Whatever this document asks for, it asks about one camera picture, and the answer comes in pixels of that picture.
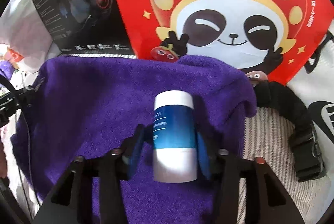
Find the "white blue cylindrical bottle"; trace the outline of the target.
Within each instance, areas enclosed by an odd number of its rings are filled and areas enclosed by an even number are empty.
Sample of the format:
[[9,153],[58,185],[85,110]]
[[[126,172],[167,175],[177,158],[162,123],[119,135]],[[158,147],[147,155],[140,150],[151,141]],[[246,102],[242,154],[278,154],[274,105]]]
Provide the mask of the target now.
[[165,91],[154,99],[153,179],[187,183],[197,179],[194,103],[184,91]]

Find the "white Nike waist bag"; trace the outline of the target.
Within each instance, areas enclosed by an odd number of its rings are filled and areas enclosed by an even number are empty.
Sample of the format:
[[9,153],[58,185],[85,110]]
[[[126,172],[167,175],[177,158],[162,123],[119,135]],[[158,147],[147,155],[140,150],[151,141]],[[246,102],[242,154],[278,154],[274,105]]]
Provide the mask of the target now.
[[254,88],[257,106],[292,122],[288,139],[299,182],[333,174],[333,25],[295,77],[284,86],[263,81]]

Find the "red panda paper bag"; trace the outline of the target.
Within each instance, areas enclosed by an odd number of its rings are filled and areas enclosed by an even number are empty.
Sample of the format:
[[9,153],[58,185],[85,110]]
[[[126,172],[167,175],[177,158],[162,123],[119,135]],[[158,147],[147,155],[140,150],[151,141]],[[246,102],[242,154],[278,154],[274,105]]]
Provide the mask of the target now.
[[117,0],[135,55],[167,60],[186,53],[262,71],[287,83],[311,57],[333,20],[330,0]]

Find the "black headset box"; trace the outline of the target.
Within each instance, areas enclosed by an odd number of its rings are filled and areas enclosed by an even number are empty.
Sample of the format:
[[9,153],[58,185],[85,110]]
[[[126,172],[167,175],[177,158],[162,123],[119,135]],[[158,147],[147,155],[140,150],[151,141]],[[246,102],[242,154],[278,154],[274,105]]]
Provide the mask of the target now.
[[116,0],[33,0],[62,54],[134,58]]

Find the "white Miniso shopping bag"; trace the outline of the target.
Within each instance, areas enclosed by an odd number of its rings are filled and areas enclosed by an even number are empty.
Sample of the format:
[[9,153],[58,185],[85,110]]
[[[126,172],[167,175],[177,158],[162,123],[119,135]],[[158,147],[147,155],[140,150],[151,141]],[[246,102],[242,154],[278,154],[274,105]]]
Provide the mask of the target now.
[[1,15],[1,60],[10,62],[15,69],[34,73],[60,53],[33,1],[10,0]]

